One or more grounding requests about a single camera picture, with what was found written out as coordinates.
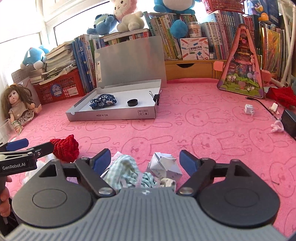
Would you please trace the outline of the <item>person's left hand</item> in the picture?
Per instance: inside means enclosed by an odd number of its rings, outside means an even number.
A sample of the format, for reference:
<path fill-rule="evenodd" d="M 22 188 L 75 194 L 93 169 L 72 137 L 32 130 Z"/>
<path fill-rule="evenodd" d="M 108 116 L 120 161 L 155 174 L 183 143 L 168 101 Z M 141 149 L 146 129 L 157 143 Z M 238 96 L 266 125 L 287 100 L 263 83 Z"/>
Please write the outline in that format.
<path fill-rule="evenodd" d="M 2 217 L 8 217 L 11 213 L 11 204 L 9 201 L 10 192 L 5 186 L 4 190 L 1 192 L 1 204 L 0 204 L 0 213 Z"/>

